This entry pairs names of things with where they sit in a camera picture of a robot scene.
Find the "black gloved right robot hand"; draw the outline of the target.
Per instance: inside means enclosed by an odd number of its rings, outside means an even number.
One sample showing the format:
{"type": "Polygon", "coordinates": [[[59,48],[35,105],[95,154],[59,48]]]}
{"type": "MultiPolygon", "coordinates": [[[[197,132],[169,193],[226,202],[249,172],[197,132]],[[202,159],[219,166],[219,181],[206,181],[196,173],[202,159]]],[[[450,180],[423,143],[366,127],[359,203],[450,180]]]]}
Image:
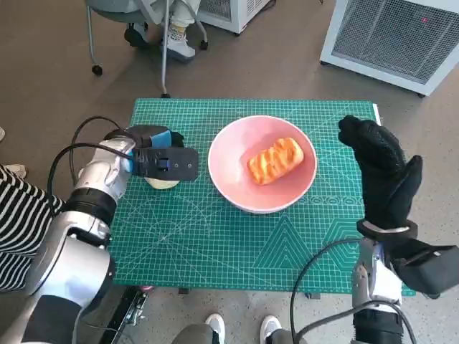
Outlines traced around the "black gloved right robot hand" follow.
{"type": "Polygon", "coordinates": [[[422,181],[422,157],[407,160],[394,134],[372,120],[347,115],[339,130],[361,170],[364,218],[383,230],[407,227],[422,181]]]}

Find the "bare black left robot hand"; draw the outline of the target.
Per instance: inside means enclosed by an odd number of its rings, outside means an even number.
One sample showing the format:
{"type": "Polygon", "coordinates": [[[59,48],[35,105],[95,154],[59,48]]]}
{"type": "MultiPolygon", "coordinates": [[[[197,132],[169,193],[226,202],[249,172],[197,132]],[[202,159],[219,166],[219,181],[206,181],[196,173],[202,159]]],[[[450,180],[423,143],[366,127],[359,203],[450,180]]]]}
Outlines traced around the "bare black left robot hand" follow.
{"type": "Polygon", "coordinates": [[[184,147],[184,136],[160,125],[139,125],[138,135],[142,148],[184,147]]]}

